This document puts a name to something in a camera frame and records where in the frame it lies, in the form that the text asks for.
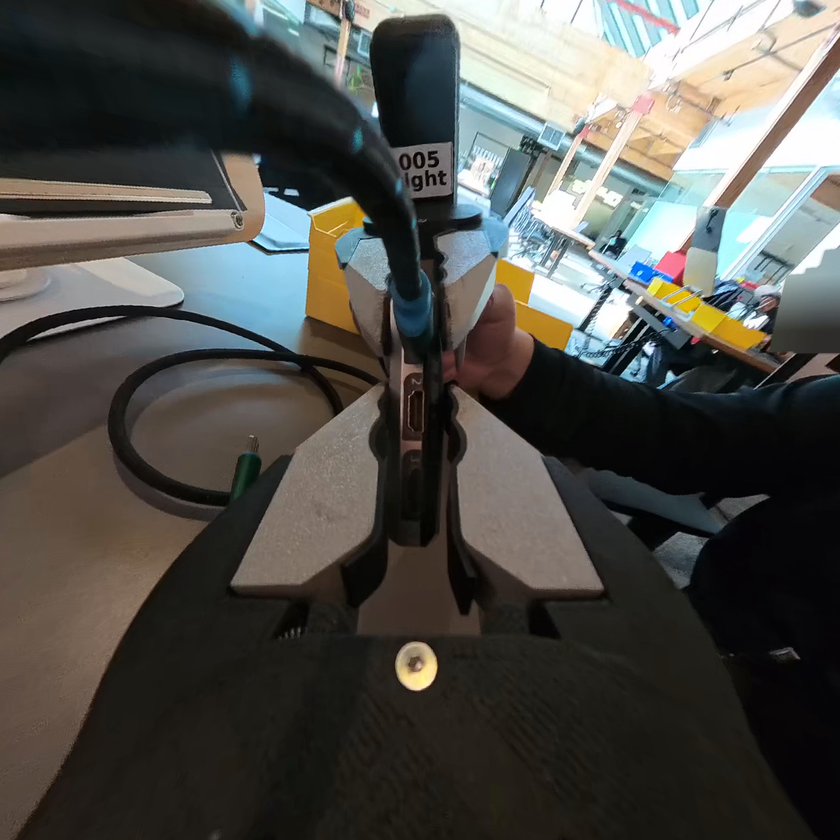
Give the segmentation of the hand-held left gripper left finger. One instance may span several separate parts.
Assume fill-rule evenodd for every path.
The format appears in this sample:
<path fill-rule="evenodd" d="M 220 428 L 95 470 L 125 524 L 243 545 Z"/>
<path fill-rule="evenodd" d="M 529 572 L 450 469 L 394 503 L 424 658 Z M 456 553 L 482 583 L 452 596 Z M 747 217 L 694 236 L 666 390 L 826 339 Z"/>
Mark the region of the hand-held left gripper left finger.
<path fill-rule="evenodd" d="M 297 447 L 230 584 L 238 595 L 358 607 L 383 582 L 383 384 Z"/>

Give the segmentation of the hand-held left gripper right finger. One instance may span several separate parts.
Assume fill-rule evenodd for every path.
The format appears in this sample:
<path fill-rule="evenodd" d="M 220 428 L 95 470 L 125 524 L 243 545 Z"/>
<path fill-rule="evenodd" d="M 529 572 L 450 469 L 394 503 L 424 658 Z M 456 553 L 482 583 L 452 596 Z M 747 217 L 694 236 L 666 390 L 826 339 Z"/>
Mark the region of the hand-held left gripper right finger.
<path fill-rule="evenodd" d="M 452 386 L 447 562 L 458 611 L 590 601 L 602 579 L 539 451 Z"/>

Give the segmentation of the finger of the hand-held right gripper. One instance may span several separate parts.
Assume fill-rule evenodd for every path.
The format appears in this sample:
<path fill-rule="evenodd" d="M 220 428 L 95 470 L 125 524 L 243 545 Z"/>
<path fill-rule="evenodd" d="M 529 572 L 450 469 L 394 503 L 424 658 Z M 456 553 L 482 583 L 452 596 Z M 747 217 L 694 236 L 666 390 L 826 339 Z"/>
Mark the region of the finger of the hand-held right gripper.
<path fill-rule="evenodd" d="M 343 278 L 353 320 L 378 358 L 390 339 L 390 267 L 383 241 L 371 236 L 343 236 Z"/>
<path fill-rule="evenodd" d="M 441 234 L 436 247 L 443 257 L 443 345 L 455 351 L 476 326 L 494 290 L 497 256 L 485 229 Z"/>

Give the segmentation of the yellow plastic bin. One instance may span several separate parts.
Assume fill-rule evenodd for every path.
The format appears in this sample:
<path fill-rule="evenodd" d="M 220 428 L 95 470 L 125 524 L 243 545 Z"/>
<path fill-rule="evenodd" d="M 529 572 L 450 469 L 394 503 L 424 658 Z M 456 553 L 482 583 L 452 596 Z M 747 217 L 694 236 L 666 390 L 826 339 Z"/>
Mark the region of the yellow plastic bin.
<path fill-rule="evenodd" d="M 339 238 L 363 223 L 361 207 L 350 197 L 308 212 L 309 258 L 306 316 L 342 331 L 359 334 L 351 314 L 350 296 L 335 254 Z M 534 273 L 508 259 L 498 263 L 496 283 L 507 287 L 516 301 L 517 324 L 535 339 L 557 350 L 565 350 L 574 326 L 530 306 Z"/>

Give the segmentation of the black HDMI switch hub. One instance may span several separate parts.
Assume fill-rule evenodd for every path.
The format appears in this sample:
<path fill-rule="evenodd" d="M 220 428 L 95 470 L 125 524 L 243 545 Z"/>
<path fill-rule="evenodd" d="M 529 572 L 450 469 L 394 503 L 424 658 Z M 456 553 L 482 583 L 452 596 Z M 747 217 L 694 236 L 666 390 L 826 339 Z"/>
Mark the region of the black HDMI switch hub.
<path fill-rule="evenodd" d="M 404 345 L 388 306 L 385 392 L 385 520 L 389 539 L 426 547 L 439 531 L 445 460 L 439 355 L 420 361 Z"/>

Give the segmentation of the person's right forearm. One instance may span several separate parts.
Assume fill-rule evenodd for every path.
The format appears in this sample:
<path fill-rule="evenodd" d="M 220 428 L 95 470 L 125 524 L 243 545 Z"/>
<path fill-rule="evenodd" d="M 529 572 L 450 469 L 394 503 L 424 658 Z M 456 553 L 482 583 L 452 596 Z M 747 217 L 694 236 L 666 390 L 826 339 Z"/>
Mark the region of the person's right forearm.
<path fill-rule="evenodd" d="M 672 495 L 838 491 L 838 376 L 737 392 L 657 390 L 535 344 L 511 394 L 482 402 L 545 455 Z"/>

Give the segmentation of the person's right hand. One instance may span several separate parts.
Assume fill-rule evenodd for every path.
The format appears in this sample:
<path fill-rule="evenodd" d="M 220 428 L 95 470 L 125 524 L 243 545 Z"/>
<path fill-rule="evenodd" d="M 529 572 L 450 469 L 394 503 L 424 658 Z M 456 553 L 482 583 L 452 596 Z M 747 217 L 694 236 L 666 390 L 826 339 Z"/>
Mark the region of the person's right hand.
<path fill-rule="evenodd" d="M 462 351 L 443 355 L 444 383 L 497 401 L 509 397 L 530 366 L 534 339 L 517 325 L 517 302 L 497 284 Z"/>

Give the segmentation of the white paper sheet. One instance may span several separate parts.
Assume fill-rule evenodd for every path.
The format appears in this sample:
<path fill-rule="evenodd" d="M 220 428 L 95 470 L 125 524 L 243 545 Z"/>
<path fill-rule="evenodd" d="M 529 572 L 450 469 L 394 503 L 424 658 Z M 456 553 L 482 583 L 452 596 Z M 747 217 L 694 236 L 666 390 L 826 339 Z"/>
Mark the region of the white paper sheet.
<path fill-rule="evenodd" d="M 309 252 L 310 216 L 299 206 L 265 190 L 265 217 L 257 236 L 249 243 L 268 255 Z"/>

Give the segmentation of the black display panel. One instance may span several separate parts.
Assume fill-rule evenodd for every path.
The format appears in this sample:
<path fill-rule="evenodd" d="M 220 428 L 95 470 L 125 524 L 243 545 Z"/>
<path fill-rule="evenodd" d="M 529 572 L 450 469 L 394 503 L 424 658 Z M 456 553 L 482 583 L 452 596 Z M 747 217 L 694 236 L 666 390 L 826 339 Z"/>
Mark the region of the black display panel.
<path fill-rule="evenodd" d="M 501 164 L 490 190 L 490 212 L 499 217 L 507 216 L 518 200 L 532 167 L 529 152 L 509 150 Z"/>

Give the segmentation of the grey chair seat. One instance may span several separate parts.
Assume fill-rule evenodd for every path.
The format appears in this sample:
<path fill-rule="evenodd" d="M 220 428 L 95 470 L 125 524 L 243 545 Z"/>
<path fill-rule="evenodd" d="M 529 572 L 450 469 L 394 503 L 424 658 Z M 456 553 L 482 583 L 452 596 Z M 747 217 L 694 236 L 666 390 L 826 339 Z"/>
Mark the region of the grey chair seat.
<path fill-rule="evenodd" d="M 661 521 L 678 532 L 710 537 L 741 511 L 726 503 L 712 506 L 704 495 L 671 495 L 608 470 L 583 469 L 576 474 L 591 493 L 614 513 Z"/>

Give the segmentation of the yellow storage bin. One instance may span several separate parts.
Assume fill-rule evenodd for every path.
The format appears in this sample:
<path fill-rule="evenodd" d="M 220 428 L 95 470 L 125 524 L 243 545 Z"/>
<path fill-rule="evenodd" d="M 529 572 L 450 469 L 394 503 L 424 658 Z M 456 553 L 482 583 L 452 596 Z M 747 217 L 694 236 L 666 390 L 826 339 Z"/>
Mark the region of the yellow storage bin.
<path fill-rule="evenodd" d="M 691 314 L 690 320 L 704 333 L 740 350 L 751 350 L 761 344 L 767 333 L 745 326 L 729 317 L 726 312 L 701 303 Z"/>
<path fill-rule="evenodd" d="M 685 314 L 697 310 L 702 303 L 698 290 L 679 287 L 663 277 L 656 277 L 647 285 L 647 292 L 667 307 Z"/>

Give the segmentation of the beige tilted board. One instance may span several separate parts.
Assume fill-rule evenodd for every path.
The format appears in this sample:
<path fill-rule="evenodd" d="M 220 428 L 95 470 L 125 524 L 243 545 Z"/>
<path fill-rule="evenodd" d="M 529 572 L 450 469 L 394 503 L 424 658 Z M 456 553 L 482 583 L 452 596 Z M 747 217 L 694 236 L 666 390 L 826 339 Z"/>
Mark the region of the beige tilted board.
<path fill-rule="evenodd" d="M 694 232 L 686 252 L 682 284 L 700 298 L 712 295 L 718 273 L 718 253 L 728 209 L 704 206 L 696 219 Z"/>

